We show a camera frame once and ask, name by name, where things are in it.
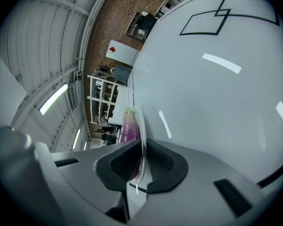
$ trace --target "corrugated metal wall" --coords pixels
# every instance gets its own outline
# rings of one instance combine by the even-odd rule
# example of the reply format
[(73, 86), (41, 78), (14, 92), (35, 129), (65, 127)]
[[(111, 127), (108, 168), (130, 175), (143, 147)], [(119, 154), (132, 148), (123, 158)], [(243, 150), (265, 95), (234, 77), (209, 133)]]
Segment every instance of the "corrugated metal wall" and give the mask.
[[(75, 2), (75, 6), (85, 12), (63, 6), (54, 0), (21, 0), (2, 25), (0, 56), (11, 74), (27, 91), (21, 106), (30, 96), (35, 96), (34, 93), (38, 92), (40, 86), (58, 73), (64, 73), (67, 68), (78, 65), (83, 30), (95, 0), (66, 1)], [(57, 152), (70, 151), (79, 128), (82, 131), (75, 150), (83, 149), (88, 128), (83, 123), (82, 103), (72, 112), (68, 93), (64, 93), (44, 116), (39, 112), (41, 105), (54, 91), (75, 78), (75, 71), (63, 75), (45, 93), (38, 95), (36, 103), (29, 108), (15, 129), (30, 135), (35, 141), (46, 143), (51, 149), (62, 123), (68, 117), (59, 138)]]

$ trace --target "white shelving unit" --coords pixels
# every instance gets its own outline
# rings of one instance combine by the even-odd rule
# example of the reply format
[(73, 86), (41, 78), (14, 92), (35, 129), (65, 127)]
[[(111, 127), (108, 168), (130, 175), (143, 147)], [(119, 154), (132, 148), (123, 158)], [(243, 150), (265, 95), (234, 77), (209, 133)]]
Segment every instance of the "white shelving unit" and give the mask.
[[(125, 86), (118, 84), (117, 80), (115, 80), (114, 82), (106, 80), (106, 78), (109, 76), (99, 71), (95, 71), (92, 75), (88, 75), (87, 77), (90, 78), (90, 96), (87, 97), (87, 99), (90, 100), (90, 112), (91, 112), (90, 123), (106, 125), (107, 124), (106, 122), (101, 121), (101, 118), (103, 117), (103, 108), (107, 104), (108, 109), (105, 117), (106, 119), (108, 119), (111, 105), (115, 105), (115, 103), (112, 102), (112, 99), (113, 97), (115, 97), (115, 101), (116, 101), (117, 96), (114, 95), (114, 91), (116, 87), (117, 86), (125, 87)], [(101, 81), (101, 86), (97, 86), (96, 81)], [(95, 121), (94, 117), (96, 115), (96, 109), (97, 109), (96, 102), (99, 102), (99, 107), (98, 107), (98, 119)]]

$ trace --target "black square outline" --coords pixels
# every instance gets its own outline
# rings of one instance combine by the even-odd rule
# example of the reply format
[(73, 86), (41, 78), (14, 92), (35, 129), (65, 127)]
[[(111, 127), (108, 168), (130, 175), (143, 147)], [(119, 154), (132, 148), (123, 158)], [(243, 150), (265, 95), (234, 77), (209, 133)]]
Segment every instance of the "black square outline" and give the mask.
[[(265, 22), (269, 22), (269, 23), (272, 23), (274, 25), (277, 25), (277, 26), (280, 26), (280, 21), (279, 21), (279, 15), (277, 14), (277, 12), (274, 10), (275, 12), (275, 22), (274, 21), (271, 21), (271, 20), (268, 20), (268, 19), (265, 19), (265, 18), (261, 18), (261, 17), (256, 17), (256, 16), (249, 16), (249, 15), (241, 15), (241, 14), (230, 14), (231, 12), (231, 9), (221, 9), (223, 3), (224, 3), (225, 0), (222, 0), (221, 4), (219, 5), (219, 8), (217, 10), (212, 10), (212, 11), (208, 11), (208, 12), (203, 12), (203, 13), (198, 13), (198, 14), (194, 14), (190, 17), (189, 21), (187, 22), (187, 24), (184, 26), (183, 30), (181, 31), (181, 33), (179, 34), (179, 36), (182, 36), (182, 35), (193, 35), (193, 34), (199, 34), (199, 35), (215, 35), (217, 36), (220, 32), (220, 30), (222, 29), (226, 19), (229, 17), (229, 16), (237, 16), (237, 17), (249, 17), (249, 18), (254, 18), (254, 19), (258, 19), (258, 20), (262, 20), (262, 21), (265, 21)], [(218, 15), (218, 12), (219, 11), (227, 11), (226, 14), (222, 14), (222, 15)], [(192, 19), (193, 16), (197, 16), (197, 15), (200, 15), (200, 14), (205, 14), (205, 13), (212, 13), (212, 12), (215, 12), (215, 15), (214, 17), (217, 17), (217, 16), (224, 16), (224, 19), (222, 20), (219, 28), (217, 29), (216, 32), (188, 32), (188, 33), (183, 33), (184, 29), (186, 28), (186, 26), (188, 25), (188, 23), (190, 22), (190, 20)]]

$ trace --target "ceiling light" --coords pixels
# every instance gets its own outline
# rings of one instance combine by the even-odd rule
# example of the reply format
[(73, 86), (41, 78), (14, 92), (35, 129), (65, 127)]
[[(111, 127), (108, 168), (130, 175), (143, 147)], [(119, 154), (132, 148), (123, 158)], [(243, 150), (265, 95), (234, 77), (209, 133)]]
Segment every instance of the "ceiling light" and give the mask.
[(77, 131), (77, 134), (76, 134), (76, 137), (75, 137), (75, 142), (74, 142), (74, 145), (72, 146), (72, 149), (75, 149), (75, 144), (76, 144), (77, 138), (79, 137), (80, 131), (81, 131), (81, 129), (79, 129)]
[(63, 85), (61, 88), (59, 88), (39, 109), (42, 115), (44, 115), (49, 107), (57, 100), (57, 98), (65, 92), (65, 90), (68, 89), (68, 84)]

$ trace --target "black slot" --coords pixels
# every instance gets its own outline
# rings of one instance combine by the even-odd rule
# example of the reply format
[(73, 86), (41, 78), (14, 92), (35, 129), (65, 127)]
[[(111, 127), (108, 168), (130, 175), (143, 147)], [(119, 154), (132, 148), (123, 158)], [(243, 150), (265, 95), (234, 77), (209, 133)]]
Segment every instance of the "black slot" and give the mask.
[(74, 163), (79, 162), (79, 160), (77, 160), (76, 158), (71, 158), (71, 159), (65, 159), (65, 160), (61, 160), (61, 161), (55, 161), (55, 164), (57, 167), (63, 167), (63, 166), (67, 166), (67, 165), (71, 165)]
[(250, 203), (227, 179), (216, 181), (214, 185), (237, 217), (251, 209)]

